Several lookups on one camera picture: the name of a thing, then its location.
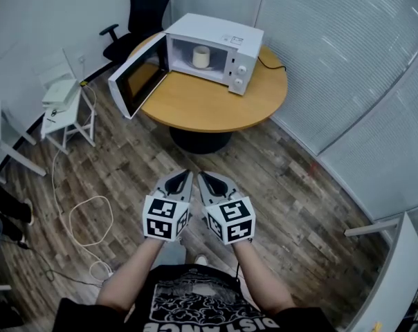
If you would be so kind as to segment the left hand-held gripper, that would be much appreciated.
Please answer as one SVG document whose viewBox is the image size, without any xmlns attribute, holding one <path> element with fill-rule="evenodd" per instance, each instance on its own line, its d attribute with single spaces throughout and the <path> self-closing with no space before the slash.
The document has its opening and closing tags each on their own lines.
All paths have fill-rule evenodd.
<svg viewBox="0 0 418 332">
<path fill-rule="evenodd" d="M 193 173 L 180 169 L 160 178 L 145 197 L 143 234 L 163 241 L 176 241 L 190 220 Z"/>
</svg>

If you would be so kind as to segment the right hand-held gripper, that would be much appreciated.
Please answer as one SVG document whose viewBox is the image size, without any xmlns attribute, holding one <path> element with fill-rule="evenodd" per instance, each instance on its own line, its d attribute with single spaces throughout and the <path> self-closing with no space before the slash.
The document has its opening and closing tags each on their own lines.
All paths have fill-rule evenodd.
<svg viewBox="0 0 418 332">
<path fill-rule="evenodd" d="M 236 184 L 216 172 L 199 172 L 197 182 L 201 200 L 208 205 L 203 209 L 208 229 L 216 238 L 224 245 L 251 240 L 255 234 L 256 215 L 250 198 L 234 195 Z"/>
</svg>

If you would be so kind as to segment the cream ceramic mug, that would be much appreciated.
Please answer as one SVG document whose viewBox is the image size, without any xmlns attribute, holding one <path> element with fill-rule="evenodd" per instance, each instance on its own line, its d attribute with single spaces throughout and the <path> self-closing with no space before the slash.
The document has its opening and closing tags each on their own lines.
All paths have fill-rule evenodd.
<svg viewBox="0 0 418 332">
<path fill-rule="evenodd" d="M 192 52 L 192 65 L 195 68 L 207 68 L 210 64 L 210 49 L 207 46 L 195 46 Z"/>
</svg>

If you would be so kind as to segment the white microwave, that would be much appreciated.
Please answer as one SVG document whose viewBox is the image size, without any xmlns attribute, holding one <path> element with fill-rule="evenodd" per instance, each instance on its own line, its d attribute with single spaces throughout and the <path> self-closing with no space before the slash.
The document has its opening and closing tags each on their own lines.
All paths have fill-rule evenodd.
<svg viewBox="0 0 418 332">
<path fill-rule="evenodd" d="M 141 46 L 108 79 L 111 96 L 126 118 L 133 118 L 158 85 L 175 71 L 223 84 L 243 95 L 262 47 L 263 30 L 243 24 L 188 13 Z M 210 49 L 214 71 L 193 71 L 195 46 Z"/>
</svg>

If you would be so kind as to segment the person's right forearm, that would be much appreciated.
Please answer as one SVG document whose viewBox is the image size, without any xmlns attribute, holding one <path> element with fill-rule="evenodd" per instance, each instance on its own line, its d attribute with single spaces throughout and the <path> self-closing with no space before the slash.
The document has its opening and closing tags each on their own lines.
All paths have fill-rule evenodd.
<svg viewBox="0 0 418 332">
<path fill-rule="evenodd" d="M 287 287 L 262 261 L 250 241 L 232 245 L 249 293 L 258 308 L 267 315 L 277 315 L 296 305 Z"/>
</svg>

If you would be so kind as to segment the person's left forearm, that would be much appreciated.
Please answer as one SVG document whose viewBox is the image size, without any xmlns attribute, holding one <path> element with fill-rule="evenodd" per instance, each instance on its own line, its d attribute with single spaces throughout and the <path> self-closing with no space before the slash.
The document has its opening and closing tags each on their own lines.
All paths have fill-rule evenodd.
<svg viewBox="0 0 418 332">
<path fill-rule="evenodd" d="M 164 241 L 146 238 L 102 286 L 96 304 L 126 313 L 134 305 Z"/>
</svg>

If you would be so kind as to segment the glass microwave turntable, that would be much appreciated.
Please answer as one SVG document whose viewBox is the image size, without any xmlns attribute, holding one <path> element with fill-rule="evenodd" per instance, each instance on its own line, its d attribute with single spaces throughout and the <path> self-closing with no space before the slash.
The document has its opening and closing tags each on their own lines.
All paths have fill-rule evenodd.
<svg viewBox="0 0 418 332">
<path fill-rule="evenodd" d="M 186 59 L 184 61 L 184 63 L 188 66 L 188 68 L 190 68 L 193 71 L 205 71 L 205 72 L 208 72 L 208 71 L 214 71 L 214 70 L 217 69 L 217 66 L 214 66 L 214 65 L 209 65 L 209 66 L 204 67 L 204 68 L 203 67 L 197 67 L 197 66 L 195 66 L 192 63 L 191 60 L 188 60 L 188 59 Z"/>
</svg>

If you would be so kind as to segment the person's jeans leg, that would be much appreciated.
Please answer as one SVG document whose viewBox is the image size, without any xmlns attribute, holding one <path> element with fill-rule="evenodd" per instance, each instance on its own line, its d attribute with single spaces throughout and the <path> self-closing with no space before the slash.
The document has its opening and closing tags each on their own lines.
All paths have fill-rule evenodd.
<svg viewBox="0 0 418 332">
<path fill-rule="evenodd" d="M 159 265 L 183 265 L 186 261 L 187 250 L 179 241 L 167 242 L 161 248 L 157 261 Z"/>
</svg>

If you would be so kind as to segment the round wooden table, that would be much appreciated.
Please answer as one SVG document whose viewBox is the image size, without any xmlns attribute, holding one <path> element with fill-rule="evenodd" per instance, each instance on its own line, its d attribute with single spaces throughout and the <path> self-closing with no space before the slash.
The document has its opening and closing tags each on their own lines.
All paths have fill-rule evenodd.
<svg viewBox="0 0 418 332">
<path fill-rule="evenodd" d="M 287 90 L 285 65 L 268 46 L 263 46 L 244 95 L 172 71 L 141 109 L 167 125 L 174 143 L 183 150 L 210 154 L 226 146 L 234 132 L 271 117 L 284 102 Z"/>
</svg>

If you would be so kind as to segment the person's black printed shirt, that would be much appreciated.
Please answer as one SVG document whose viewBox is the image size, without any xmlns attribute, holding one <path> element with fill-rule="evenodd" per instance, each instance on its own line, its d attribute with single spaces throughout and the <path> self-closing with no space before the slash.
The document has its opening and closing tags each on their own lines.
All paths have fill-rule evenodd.
<svg viewBox="0 0 418 332">
<path fill-rule="evenodd" d="M 320 308 L 290 308 L 270 317 L 244 299 L 234 277 L 186 264 L 151 270 L 129 317 L 62 299 L 53 332 L 336 331 Z"/>
</svg>

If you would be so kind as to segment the white chair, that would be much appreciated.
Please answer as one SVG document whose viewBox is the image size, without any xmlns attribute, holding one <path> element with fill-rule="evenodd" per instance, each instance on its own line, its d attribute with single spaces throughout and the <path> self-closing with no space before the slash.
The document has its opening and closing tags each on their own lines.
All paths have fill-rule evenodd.
<svg viewBox="0 0 418 332">
<path fill-rule="evenodd" d="M 61 80 L 75 80 L 81 90 L 80 106 L 78 109 L 78 118 L 74 125 L 65 127 L 45 137 L 52 143 L 58 151 L 67 154 L 67 141 L 69 136 L 80 134 L 91 146 L 95 146 L 95 118 L 96 118 L 96 101 L 90 100 L 84 87 L 75 76 L 66 54 L 63 50 L 59 50 L 48 57 L 45 57 L 36 65 L 35 73 L 44 88 L 44 95 L 52 84 Z"/>
</svg>

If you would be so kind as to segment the black office chair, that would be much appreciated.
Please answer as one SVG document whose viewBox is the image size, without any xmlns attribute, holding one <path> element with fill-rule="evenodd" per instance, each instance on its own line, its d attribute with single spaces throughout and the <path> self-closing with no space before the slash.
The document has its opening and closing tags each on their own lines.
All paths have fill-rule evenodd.
<svg viewBox="0 0 418 332">
<path fill-rule="evenodd" d="M 117 37 L 113 24 L 100 32 L 110 35 L 112 42 L 103 51 L 108 60 L 122 64 L 137 45 L 163 30 L 163 16 L 170 0 L 130 0 L 128 33 Z"/>
</svg>

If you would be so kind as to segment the white window blinds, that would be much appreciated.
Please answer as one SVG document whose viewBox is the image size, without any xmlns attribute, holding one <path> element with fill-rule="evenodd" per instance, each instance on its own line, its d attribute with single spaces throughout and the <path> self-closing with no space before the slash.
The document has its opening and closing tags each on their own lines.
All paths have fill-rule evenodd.
<svg viewBox="0 0 418 332">
<path fill-rule="evenodd" d="M 418 0 L 263 0 L 276 120 L 379 220 L 418 207 Z"/>
</svg>

